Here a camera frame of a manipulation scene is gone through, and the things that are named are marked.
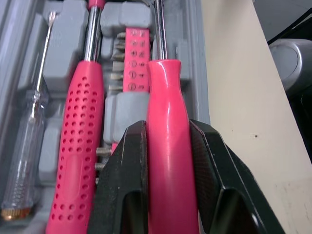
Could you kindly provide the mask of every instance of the metal bit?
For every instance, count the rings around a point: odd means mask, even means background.
[[[108,90],[110,91],[122,91],[122,86],[118,85],[109,85]]]
[[[110,157],[110,155],[112,154],[112,150],[111,149],[107,149],[107,148],[97,148],[97,156],[98,157]]]
[[[117,34],[117,39],[125,40],[126,39],[126,33],[125,32],[118,33]]]
[[[123,74],[111,73],[111,80],[123,80]]]
[[[104,167],[105,167],[104,163],[97,162],[94,164],[94,169],[96,171],[102,171]]]
[[[124,41],[119,41],[116,45],[115,48],[121,51],[124,51],[126,48],[126,42]]]
[[[113,72],[123,72],[124,69],[125,69],[124,62],[118,62],[118,61],[113,62]]]
[[[124,53],[115,53],[112,56],[112,60],[124,62],[125,61],[125,54]]]

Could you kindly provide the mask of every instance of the clear plastic handle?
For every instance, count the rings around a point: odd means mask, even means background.
[[[20,122],[3,210],[25,210],[34,205],[34,185],[44,133],[44,108],[48,95],[37,91],[26,94],[26,109]]]

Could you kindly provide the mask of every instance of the dot pattern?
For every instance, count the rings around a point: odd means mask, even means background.
[[[94,190],[96,147],[99,144],[104,98],[101,89],[83,76],[76,83],[71,83],[66,101],[64,123],[58,161],[58,175],[55,196],[50,212],[53,222],[85,222],[91,206]],[[67,202],[62,196],[66,190],[65,171],[68,155],[82,158],[79,196]]]

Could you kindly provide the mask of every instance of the black object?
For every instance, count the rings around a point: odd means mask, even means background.
[[[145,122],[125,131],[100,172],[89,234],[148,233],[148,177]]]
[[[246,165],[210,125],[191,121],[199,213],[206,233],[283,234]]]
[[[210,125],[190,121],[199,213],[206,233],[283,234],[256,180]],[[145,122],[127,128],[101,171],[89,234],[148,233]]]
[[[303,142],[312,163],[312,86],[289,98]]]
[[[268,41],[268,45],[281,38],[312,40],[312,8],[300,16],[294,23]]]

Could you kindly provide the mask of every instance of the gold tip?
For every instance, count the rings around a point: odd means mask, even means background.
[[[26,218],[30,213],[31,208],[25,209],[5,209],[1,211],[1,216],[5,221],[13,221]]]

